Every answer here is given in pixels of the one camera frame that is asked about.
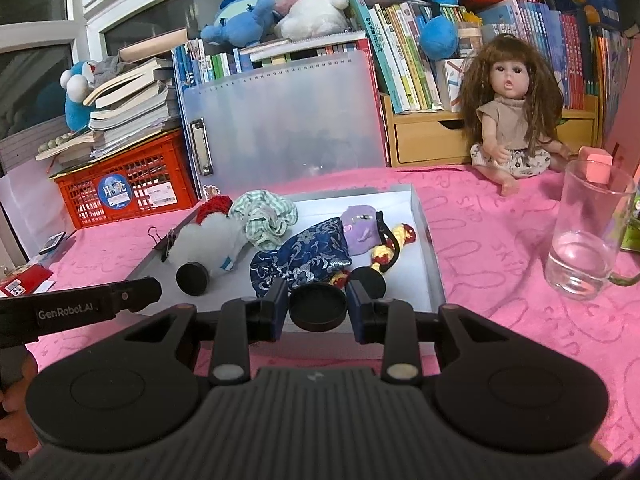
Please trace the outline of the person left hand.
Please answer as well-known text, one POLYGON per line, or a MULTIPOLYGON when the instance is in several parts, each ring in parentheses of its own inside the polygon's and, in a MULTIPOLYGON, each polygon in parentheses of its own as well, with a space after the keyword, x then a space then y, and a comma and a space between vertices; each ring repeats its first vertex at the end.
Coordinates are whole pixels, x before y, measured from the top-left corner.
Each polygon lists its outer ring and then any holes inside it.
POLYGON ((37 362, 27 352, 22 365, 22 378, 1 395, 6 416, 0 420, 0 436, 11 452, 27 453, 38 446, 38 438, 26 412, 26 392, 37 374, 37 362))

